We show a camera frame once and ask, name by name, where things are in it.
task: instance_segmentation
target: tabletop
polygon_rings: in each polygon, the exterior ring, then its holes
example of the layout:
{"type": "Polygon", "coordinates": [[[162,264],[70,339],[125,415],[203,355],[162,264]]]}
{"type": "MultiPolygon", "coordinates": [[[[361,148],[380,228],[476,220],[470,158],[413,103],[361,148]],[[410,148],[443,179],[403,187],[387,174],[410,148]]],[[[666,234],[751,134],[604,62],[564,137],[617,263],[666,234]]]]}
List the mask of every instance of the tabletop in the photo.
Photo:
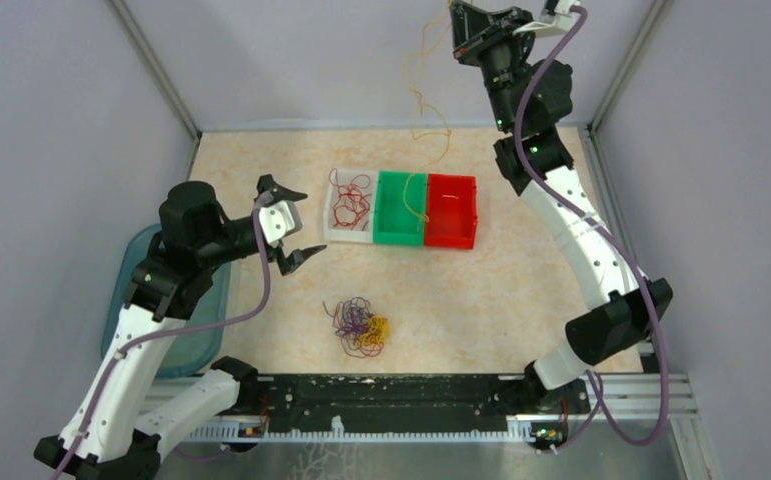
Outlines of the tabletop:
{"type": "MultiPolygon", "coordinates": [[[[560,128],[585,191],[595,202],[575,128],[560,128]]],[[[494,129],[454,129],[446,138],[414,140],[408,130],[206,133],[192,179],[214,185],[230,218],[250,214],[255,184],[271,173],[305,192],[305,225],[286,252],[326,243],[323,210],[335,167],[472,175],[478,225],[473,250],[328,243],[287,277],[271,266],[265,310],[227,328],[220,355],[265,373],[519,373],[564,337],[564,324],[585,313],[573,271],[537,214],[515,195],[494,162],[494,129]],[[389,319],[391,334],[377,357],[345,354],[324,312],[361,296],[389,319]]],[[[252,309],[262,295],[259,262],[232,268],[227,317],[252,309]]],[[[598,366],[640,372],[635,349],[598,366]]]]}

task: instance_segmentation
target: gray wall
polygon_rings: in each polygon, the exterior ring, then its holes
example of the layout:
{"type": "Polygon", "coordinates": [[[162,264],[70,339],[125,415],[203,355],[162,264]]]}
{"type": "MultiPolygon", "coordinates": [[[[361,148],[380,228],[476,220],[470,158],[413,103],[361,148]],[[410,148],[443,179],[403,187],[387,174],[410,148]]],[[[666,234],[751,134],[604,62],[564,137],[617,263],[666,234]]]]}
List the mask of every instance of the gray wall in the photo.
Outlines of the gray wall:
{"type": "MultiPolygon", "coordinates": [[[[576,72],[575,110],[590,121],[652,0],[592,1],[593,19],[560,60],[576,72]]],[[[403,58],[445,0],[132,0],[129,2],[188,105],[206,131],[407,126],[414,96],[403,58]]],[[[488,10],[543,0],[476,0],[488,10]]],[[[431,29],[434,41],[438,29],[431,29]]],[[[543,58],[554,40],[539,41],[543,58]]],[[[478,68],[452,58],[448,34],[430,56],[424,97],[454,125],[493,125],[478,68]]],[[[426,122],[439,125],[430,115],[426,122]]]]}
{"type": "Polygon", "coordinates": [[[600,138],[724,478],[771,478],[771,10],[677,0],[600,138]]]}
{"type": "Polygon", "coordinates": [[[189,149],[105,2],[0,1],[0,478],[46,478],[37,439],[89,386],[123,251],[189,149]]]}

